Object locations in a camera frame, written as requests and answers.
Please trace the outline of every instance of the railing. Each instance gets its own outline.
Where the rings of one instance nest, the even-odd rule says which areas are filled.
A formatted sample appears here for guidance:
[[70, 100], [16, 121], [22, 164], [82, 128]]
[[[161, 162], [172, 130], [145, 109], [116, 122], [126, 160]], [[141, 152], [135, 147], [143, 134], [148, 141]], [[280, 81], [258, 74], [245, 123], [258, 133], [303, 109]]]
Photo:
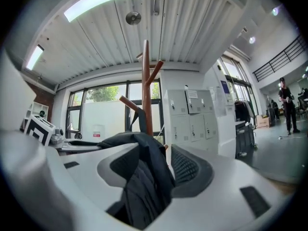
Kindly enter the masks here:
[[276, 55], [268, 63], [258, 68], [253, 74], [257, 81], [261, 81], [267, 76], [275, 73], [278, 69], [293, 61], [297, 56], [307, 48], [307, 44], [302, 36], [298, 36], [282, 52]]

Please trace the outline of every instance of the locker door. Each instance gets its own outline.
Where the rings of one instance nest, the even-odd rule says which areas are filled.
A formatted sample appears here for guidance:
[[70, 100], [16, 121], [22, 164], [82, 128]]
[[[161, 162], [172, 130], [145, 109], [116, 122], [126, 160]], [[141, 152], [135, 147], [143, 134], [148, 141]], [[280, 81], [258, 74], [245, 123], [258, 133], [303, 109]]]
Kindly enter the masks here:
[[216, 117], [212, 113], [203, 114], [205, 123], [205, 137], [210, 139], [217, 134]]
[[172, 143], [189, 142], [191, 139], [188, 115], [171, 116]]
[[203, 139], [205, 137], [205, 124], [203, 115], [190, 115], [189, 123], [191, 127], [192, 142]]
[[188, 114], [184, 90], [168, 90], [167, 96], [171, 116]]
[[198, 97], [201, 102], [201, 112], [202, 113], [213, 112], [213, 101], [211, 92], [209, 90], [199, 90]]
[[197, 91], [196, 90], [185, 90], [185, 95], [187, 99], [188, 113], [189, 114], [201, 113], [201, 101], [198, 97]]

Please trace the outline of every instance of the gray floor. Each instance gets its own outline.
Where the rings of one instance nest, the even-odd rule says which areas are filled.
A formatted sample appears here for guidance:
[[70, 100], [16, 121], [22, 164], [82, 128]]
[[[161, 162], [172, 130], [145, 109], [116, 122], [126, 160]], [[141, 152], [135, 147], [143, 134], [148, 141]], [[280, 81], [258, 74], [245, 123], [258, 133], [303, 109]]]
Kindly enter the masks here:
[[258, 128], [255, 142], [257, 149], [251, 150], [240, 160], [247, 163], [261, 175], [286, 183], [299, 183], [308, 169], [308, 120], [297, 118], [297, 128], [301, 133], [293, 134], [278, 140], [279, 136], [287, 136], [284, 117], [271, 128]]

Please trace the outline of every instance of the wooden coat rack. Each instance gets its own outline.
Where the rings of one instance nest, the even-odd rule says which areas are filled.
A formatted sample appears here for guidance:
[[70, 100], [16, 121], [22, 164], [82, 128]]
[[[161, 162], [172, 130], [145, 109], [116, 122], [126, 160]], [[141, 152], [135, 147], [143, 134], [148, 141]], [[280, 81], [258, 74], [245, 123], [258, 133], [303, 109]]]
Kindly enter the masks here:
[[[147, 133], [153, 136], [150, 84], [155, 79], [164, 62], [159, 60], [156, 65], [150, 65], [148, 40], [143, 42], [143, 53], [139, 54], [137, 58], [142, 58], [142, 109], [144, 110], [146, 116]], [[121, 96], [120, 101], [135, 112], [138, 112], [138, 106], [131, 100]]]

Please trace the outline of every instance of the locker lock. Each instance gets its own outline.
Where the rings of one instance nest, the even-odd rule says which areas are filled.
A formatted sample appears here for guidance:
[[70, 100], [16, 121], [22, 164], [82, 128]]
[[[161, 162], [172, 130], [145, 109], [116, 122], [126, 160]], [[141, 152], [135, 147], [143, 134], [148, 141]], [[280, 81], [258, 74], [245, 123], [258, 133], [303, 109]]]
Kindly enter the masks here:
[[170, 102], [171, 102], [171, 107], [172, 107], [172, 109], [174, 109], [174, 102], [173, 102], [173, 99], [171, 99]]

